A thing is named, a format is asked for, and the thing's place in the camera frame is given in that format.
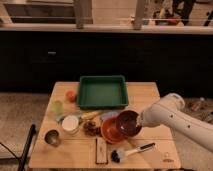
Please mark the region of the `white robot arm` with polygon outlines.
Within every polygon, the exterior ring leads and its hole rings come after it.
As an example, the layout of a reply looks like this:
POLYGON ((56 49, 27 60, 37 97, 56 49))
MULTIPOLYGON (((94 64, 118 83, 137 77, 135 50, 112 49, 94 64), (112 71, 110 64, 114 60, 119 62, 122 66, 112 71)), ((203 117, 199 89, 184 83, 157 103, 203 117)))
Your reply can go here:
POLYGON ((139 123, 142 127, 163 124, 213 153, 213 125, 185 114, 182 112, 184 107, 185 101, 180 95, 169 93, 143 110, 139 123))

